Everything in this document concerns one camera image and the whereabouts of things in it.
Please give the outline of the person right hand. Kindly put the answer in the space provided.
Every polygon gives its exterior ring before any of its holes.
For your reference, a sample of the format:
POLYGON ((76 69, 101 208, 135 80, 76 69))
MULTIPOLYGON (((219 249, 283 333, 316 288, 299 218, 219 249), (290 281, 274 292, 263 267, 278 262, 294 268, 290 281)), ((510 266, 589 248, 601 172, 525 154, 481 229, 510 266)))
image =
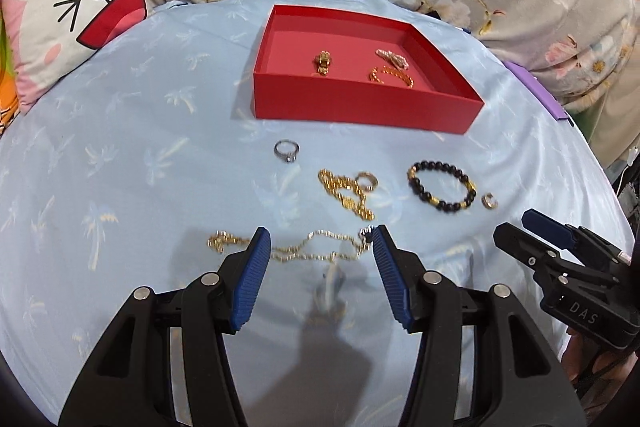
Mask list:
POLYGON ((568 379, 576 384, 580 376, 594 378, 580 399, 590 426, 623 387, 638 362, 638 355, 630 352, 623 357, 622 352, 603 352, 592 361, 598 350, 575 329, 569 327, 566 333, 570 340, 562 354, 561 365, 568 379))

